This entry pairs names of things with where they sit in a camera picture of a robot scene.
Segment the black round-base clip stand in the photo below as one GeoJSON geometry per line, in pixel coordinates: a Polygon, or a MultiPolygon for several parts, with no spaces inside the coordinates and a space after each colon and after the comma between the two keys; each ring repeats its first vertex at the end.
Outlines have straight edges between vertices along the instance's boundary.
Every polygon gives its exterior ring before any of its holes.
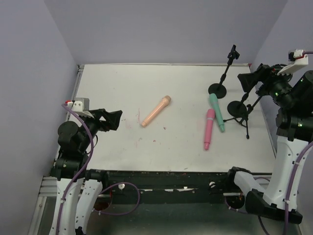
{"type": "Polygon", "coordinates": [[[223,82],[226,79],[227,72],[230,66],[233,64],[233,61],[238,60],[238,58],[240,57],[240,53],[236,50],[236,47],[237,47],[236,45],[233,45],[230,53],[227,56],[228,58],[227,67],[224,73],[221,75],[219,83],[213,83],[208,88],[208,93],[215,94],[217,99],[221,99],[226,96],[227,90],[226,90],[226,87],[223,85],[223,82]]]}

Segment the peach microphone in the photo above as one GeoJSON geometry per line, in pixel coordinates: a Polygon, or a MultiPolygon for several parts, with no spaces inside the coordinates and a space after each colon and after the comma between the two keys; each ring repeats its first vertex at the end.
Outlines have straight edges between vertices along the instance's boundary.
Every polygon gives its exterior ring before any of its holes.
{"type": "Polygon", "coordinates": [[[165,108],[167,107],[171,102],[171,97],[169,95],[166,95],[162,98],[161,102],[149,113],[149,115],[146,116],[146,118],[141,122],[142,127],[146,127],[149,125],[156,116],[165,108]]]}

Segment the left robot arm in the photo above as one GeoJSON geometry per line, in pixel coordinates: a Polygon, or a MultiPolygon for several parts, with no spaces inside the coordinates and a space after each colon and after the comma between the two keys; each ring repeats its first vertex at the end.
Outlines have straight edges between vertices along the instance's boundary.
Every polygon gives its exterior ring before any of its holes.
{"type": "Polygon", "coordinates": [[[79,193],[85,171],[93,155],[93,138],[97,132],[116,131],[122,111],[107,112],[105,109],[91,110],[91,116],[79,115],[68,106],[63,106],[81,125],[66,121],[58,128],[59,156],[51,171],[57,179],[57,201],[55,205],[51,235],[76,234],[75,217],[79,193]]]}

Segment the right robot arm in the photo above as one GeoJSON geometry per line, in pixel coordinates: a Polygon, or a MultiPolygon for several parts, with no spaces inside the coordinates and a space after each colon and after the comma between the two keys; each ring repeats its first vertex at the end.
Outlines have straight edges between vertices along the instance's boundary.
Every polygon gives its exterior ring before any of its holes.
{"type": "Polygon", "coordinates": [[[239,167],[228,171],[226,185],[241,190],[247,213],[300,224],[303,216],[297,210],[298,186],[308,151],[313,146],[313,72],[305,72],[291,86],[292,73],[283,73],[286,68],[281,64],[271,67],[260,64],[255,72],[238,75],[245,94],[261,82],[257,95],[269,95],[279,106],[277,152],[267,188],[249,170],[239,167]]]}

